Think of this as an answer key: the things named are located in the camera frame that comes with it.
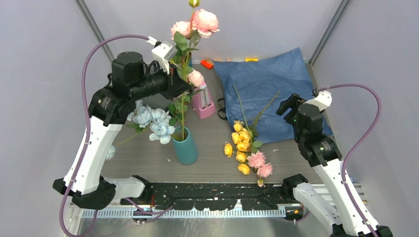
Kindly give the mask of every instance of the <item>pink peony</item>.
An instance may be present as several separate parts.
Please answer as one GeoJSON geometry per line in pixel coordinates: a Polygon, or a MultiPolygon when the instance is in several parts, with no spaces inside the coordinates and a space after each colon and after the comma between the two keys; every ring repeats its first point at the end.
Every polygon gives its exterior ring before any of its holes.
{"type": "Polygon", "coordinates": [[[194,86],[198,87],[204,82],[204,76],[195,69],[188,74],[188,80],[194,86]]]}
{"type": "Polygon", "coordinates": [[[201,37],[210,37],[213,33],[220,31],[217,16],[204,9],[197,10],[192,16],[192,29],[198,30],[201,37]]]}
{"type": "Polygon", "coordinates": [[[272,174],[272,165],[271,163],[262,165],[259,169],[257,169],[257,175],[260,178],[266,178],[272,174]]]}
{"type": "Polygon", "coordinates": [[[178,31],[182,35],[184,35],[186,38],[191,37],[191,22],[189,21],[179,21],[176,22],[173,27],[170,29],[171,31],[171,39],[173,40],[174,33],[178,31]]]}
{"type": "Polygon", "coordinates": [[[252,153],[248,156],[249,166],[257,169],[265,164],[265,159],[263,152],[257,151],[256,154],[252,153]]]}

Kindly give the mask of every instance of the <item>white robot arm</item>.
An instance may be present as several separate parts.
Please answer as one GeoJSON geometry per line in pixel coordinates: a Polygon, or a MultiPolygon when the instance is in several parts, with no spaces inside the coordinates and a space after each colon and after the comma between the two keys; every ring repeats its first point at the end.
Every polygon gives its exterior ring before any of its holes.
{"type": "MultiPolygon", "coordinates": [[[[168,42],[157,42],[151,37],[148,42],[155,46],[152,50],[155,61],[146,65],[140,53],[119,54],[112,61],[108,85],[92,97],[88,108],[90,141],[69,193],[73,203],[80,208],[101,210],[113,200],[142,197],[146,180],[141,177],[111,179],[100,175],[109,148],[125,124],[128,114],[135,109],[136,100],[158,93],[172,99],[191,89],[179,77],[174,65],[168,62],[177,52],[176,48],[168,42]]],[[[65,193],[72,179],[85,138],[86,132],[67,175],[53,183],[53,188],[61,194],[65,193]]]]}
{"type": "Polygon", "coordinates": [[[301,155],[320,176],[335,203],[336,208],[325,201],[301,174],[289,177],[283,181],[283,192],[290,198],[304,204],[329,231],[331,237],[379,236],[392,237],[390,229],[380,226],[369,213],[358,192],[347,175],[346,183],[351,190],[356,204],[364,212],[368,222],[365,223],[352,203],[342,181],[342,155],[335,141],[323,134],[322,112],[330,106],[332,95],[322,91],[314,99],[305,101],[297,94],[293,94],[286,101],[281,102],[277,111],[282,115],[286,110],[291,111],[284,117],[285,121],[294,128],[294,139],[298,143],[301,155]]]}

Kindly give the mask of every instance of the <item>gray wall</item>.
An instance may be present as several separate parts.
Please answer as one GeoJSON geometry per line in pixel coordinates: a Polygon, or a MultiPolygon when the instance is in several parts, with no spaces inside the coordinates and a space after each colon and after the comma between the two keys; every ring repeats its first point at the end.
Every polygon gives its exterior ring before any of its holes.
{"type": "MultiPolygon", "coordinates": [[[[315,64],[320,86],[363,83],[382,99],[376,129],[348,171],[371,212],[395,237],[419,231],[419,2],[353,1],[315,64]]],[[[328,114],[343,154],[371,124],[376,103],[361,89],[334,89],[328,114]]]]}
{"type": "MultiPolygon", "coordinates": [[[[187,21],[187,0],[86,0],[104,37],[141,34],[158,40],[170,39],[170,28],[187,21]]],[[[340,1],[338,0],[201,0],[199,8],[217,15],[220,32],[203,39],[192,60],[209,58],[244,61],[267,58],[300,47],[308,61],[314,53],[340,1]]],[[[126,39],[111,45],[114,54],[142,52],[151,46],[126,39]]],[[[151,60],[150,54],[144,58],[151,60]]]]}
{"type": "MultiPolygon", "coordinates": [[[[1,1],[0,11],[1,236],[63,236],[52,181],[83,138],[81,70],[96,40],[72,0],[1,1]]],[[[109,71],[99,51],[88,98],[109,71]]]]}

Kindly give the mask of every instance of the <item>blue paper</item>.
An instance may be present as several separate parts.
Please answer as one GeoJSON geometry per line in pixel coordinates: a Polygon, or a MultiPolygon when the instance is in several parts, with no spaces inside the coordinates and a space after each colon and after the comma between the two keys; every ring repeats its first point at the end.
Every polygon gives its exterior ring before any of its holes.
{"type": "MultiPolygon", "coordinates": [[[[313,98],[313,84],[299,48],[256,62],[214,62],[214,69],[222,80],[226,116],[232,131],[235,120],[244,121],[234,84],[249,126],[280,91],[259,119],[257,140],[269,143],[294,138],[293,127],[284,120],[289,111],[282,116],[277,115],[276,111],[281,101],[293,93],[306,100],[313,98]]],[[[332,134],[325,119],[323,128],[326,135],[332,134]]]]}

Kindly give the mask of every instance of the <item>yellow object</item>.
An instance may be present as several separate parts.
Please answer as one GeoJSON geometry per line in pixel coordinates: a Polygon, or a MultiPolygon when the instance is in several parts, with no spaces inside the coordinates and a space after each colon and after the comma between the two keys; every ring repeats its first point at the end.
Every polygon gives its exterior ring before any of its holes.
{"type": "Polygon", "coordinates": [[[237,150],[241,152],[247,152],[249,149],[249,143],[239,142],[237,143],[237,150]]]}
{"type": "Polygon", "coordinates": [[[237,168],[244,175],[250,174],[250,167],[247,164],[239,164],[239,166],[237,166],[237,168]]]}
{"type": "Polygon", "coordinates": [[[243,125],[240,123],[240,121],[234,121],[233,128],[236,132],[240,132],[243,130],[243,125]]]}
{"type": "Polygon", "coordinates": [[[237,152],[236,160],[238,160],[241,163],[244,163],[247,160],[247,155],[244,154],[243,152],[237,152]]]}
{"type": "Polygon", "coordinates": [[[237,144],[242,141],[238,132],[231,133],[231,139],[233,139],[234,144],[237,144]]]}
{"type": "Polygon", "coordinates": [[[249,136],[249,132],[247,129],[243,128],[243,130],[241,132],[239,132],[240,135],[240,139],[242,141],[247,141],[246,143],[249,143],[250,140],[250,136],[249,136]]]}
{"type": "Polygon", "coordinates": [[[259,61],[259,59],[257,59],[257,58],[247,58],[247,59],[245,59],[245,61],[246,62],[256,62],[256,61],[259,61]]]}
{"type": "Polygon", "coordinates": [[[231,144],[230,143],[227,143],[227,144],[225,144],[225,146],[224,146],[224,154],[227,156],[227,157],[231,157],[231,155],[233,154],[233,147],[231,146],[231,144]]]}

